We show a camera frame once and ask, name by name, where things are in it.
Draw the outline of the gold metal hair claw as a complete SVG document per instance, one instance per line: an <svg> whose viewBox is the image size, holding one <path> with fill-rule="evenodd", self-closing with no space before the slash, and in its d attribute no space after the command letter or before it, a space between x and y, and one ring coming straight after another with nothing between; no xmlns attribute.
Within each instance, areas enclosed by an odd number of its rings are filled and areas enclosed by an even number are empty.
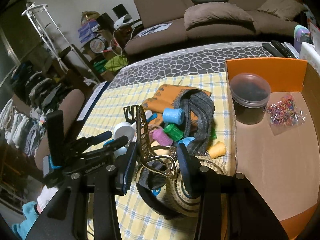
<svg viewBox="0 0 320 240"><path fill-rule="evenodd" d="M136 137L140 154L139 161L144 168L153 173L160 174L169 180L177 178L177 154L174 146L151 146L148 123L144 109L141 105L134 105L132 109L136 113ZM166 167L164 171L152 167L150 163L161 163Z"/></svg>

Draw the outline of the pink hair roller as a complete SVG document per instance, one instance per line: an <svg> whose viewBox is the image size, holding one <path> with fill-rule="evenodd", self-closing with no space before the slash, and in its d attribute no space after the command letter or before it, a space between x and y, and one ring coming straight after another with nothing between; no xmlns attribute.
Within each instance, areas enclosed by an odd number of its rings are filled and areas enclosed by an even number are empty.
<svg viewBox="0 0 320 240"><path fill-rule="evenodd" d="M153 131L152 138L161 146L171 146L174 142L161 128L155 129Z"/></svg>

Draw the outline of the grey knit sock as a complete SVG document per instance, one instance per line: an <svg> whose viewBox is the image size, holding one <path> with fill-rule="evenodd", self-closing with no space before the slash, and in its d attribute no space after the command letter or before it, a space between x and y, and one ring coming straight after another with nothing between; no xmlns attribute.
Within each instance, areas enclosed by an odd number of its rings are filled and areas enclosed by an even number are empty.
<svg viewBox="0 0 320 240"><path fill-rule="evenodd" d="M188 153L191 156L204 154L208 146L215 111L211 98L202 91L189 90L183 92L182 96L178 97L174 102L174 107L174 109L181 108L185 112L184 122L179 125L179 127L184 129L185 138L192 133L191 126L193 124L196 124L197 127L197 131L194 132L195 139L188 146L185 146ZM176 147L176 154L179 143L177 142L174 145ZM158 162L151 162L150 165L161 171L166 169L164 165ZM148 190L158 189L165 185L166 179L166 177L142 167L137 185Z"/></svg>

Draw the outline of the dark round lidded container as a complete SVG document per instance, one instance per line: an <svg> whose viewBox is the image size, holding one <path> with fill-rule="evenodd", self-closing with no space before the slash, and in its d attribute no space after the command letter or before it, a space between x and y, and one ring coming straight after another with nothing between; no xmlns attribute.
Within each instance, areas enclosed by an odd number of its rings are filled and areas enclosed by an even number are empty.
<svg viewBox="0 0 320 240"><path fill-rule="evenodd" d="M271 94L269 83L259 75L241 73L229 83L236 119L254 125L264 118Z"/></svg>

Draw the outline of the clear bag of hair ties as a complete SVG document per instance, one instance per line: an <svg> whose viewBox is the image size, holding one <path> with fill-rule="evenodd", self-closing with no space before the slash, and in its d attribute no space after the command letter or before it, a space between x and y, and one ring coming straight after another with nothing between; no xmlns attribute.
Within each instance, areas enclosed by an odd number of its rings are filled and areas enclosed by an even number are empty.
<svg viewBox="0 0 320 240"><path fill-rule="evenodd" d="M268 123L274 135L280 135L286 131L304 124L306 115L297 106L295 97L287 93L279 101L267 105Z"/></svg>

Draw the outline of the round woven beige brush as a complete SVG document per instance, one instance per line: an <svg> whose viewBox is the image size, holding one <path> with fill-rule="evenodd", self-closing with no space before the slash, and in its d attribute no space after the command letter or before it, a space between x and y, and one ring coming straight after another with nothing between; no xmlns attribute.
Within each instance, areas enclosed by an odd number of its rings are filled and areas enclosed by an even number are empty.
<svg viewBox="0 0 320 240"><path fill-rule="evenodd" d="M199 159L200 164L211 168L218 174L226 175L227 172L224 166L219 163L218 160L212 159L208 155L196 155ZM166 180L166 191L168 194L169 207L174 211L177 211L183 216L197 217L200 208L200 197L192 197L185 189L182 174L178 160L176 161L177 166L177 178L176 180Z"/></svg>

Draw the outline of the white cosmetic tube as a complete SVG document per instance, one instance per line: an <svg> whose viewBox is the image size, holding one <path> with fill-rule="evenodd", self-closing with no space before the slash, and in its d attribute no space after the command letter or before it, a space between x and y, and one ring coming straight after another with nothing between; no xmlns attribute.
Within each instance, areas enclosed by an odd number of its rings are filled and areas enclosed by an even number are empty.
<svg viewBox="0 0 320 240"><path fill-rule="evenodd" d="M135 136L135 129L131 126L129 122L120 122L113 129L114 139L118 139L122 136L126 136L128 141L132 141Z"/></svg>

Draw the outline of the yellow hair roller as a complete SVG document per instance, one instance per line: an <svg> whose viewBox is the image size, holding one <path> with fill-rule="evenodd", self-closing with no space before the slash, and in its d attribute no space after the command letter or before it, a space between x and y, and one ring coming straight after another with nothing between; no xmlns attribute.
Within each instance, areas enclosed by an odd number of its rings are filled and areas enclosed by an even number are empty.
<svg viewBox="0 0 320 240"><path fill-rule="evenodd" d="M209 156L215 159L226 154L226 146L223 142L218 141L215 145L208 147L207 151Z"/></svg>

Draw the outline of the black plastic hair claw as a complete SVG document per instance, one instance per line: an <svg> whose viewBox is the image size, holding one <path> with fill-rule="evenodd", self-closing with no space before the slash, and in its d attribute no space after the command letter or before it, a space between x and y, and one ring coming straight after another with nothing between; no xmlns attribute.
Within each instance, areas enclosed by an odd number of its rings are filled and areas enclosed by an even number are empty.
<svg viewBox="0 0 320 240"><path fill-rule="evenodd" d="M139 113L140 105L125 106L123 107L123 112L125 116L125 121L131 125L137 121L137 114Z"/></svg>

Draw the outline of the green hair roller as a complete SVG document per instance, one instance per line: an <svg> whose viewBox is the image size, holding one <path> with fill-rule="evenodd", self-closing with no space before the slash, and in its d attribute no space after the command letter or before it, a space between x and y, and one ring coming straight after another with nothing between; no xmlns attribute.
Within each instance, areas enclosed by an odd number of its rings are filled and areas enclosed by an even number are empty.
<svg viewBox="0 0 320 240"><path fill-rule="evenodd" d="M184 136L184 133L175 124L166 124L164 127L164 132L173 141L179 141Z"/></svg>

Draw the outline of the light blue hair roller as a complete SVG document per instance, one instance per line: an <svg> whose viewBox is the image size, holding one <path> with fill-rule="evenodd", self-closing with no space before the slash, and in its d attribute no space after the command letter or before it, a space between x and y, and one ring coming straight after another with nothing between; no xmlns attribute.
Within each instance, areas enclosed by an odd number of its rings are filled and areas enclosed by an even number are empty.
<svg viewBox="0 0 320 240"><path fill-rule="evenodd" d="M165 123L171 123L181 125L184 122L185 112L181 108L171 109L165 108L163 111L163 121Z"/></svg>

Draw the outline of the orange patterned sock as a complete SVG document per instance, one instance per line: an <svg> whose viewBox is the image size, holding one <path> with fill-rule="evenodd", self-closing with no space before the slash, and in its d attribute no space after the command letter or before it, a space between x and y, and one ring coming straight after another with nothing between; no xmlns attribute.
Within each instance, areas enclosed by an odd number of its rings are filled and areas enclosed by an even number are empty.
<svg viewBox="0 0 320 240"><path fill-rule="evenodd" d="M187 92L189 90L202 91L207 96L211 96L211 92L203 89L198 89L194 87L187 86L176 86L176 85L161 85L155 94L146 99L142 106L144 110L151 110L153 113L157 114L157 117L154 120L150 121L152 125L161 125L163 123L163 111L166 108L174 109L174 102L178 99L179 96L182 96L183 92Z"/></svg>

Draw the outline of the white coat stand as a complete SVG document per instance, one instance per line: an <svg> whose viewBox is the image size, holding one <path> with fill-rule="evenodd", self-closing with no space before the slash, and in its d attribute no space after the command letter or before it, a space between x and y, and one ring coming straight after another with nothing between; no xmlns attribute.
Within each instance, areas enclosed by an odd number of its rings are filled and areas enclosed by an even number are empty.
<svg viewBox="0 0 320 240"><path fill-rule="evenodd" d="M50 54L57 60L63 73L71 68L71 63L65 60L65 57L72 52L85 67L90 78L98 83L103 80L93 70L88 59L75 45L71 44L61 27L54 21L52 15L48 11L47 4L35 4L33 2L26 3L26 9L21 16L26 16L31 25L36 30L45 47L49 49Z"/></svg>

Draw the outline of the brown sofa cushion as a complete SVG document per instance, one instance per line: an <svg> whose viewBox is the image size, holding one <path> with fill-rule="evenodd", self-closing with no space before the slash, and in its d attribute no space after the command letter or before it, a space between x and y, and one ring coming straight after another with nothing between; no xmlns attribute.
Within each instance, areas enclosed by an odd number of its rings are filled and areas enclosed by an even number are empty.
<svg viewBox="0 0 320 240"><path fill-rule="evenodd" d="M187 30L205 24L253 24L253 17L240 7L226 2L208 2L189 7L184 13Z"/></svg>

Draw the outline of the beige throw pillow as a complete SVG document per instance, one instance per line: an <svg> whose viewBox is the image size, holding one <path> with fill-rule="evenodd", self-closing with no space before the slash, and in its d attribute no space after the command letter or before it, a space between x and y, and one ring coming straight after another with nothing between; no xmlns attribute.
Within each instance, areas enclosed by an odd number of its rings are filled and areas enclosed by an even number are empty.
<svg viewBox="0 0 320 240"><path fill-rule="evenodd" d="M307 11L307 9L296 0L266 0L257 11L277 16L282 20L293 21L297 15Z"/></svg>

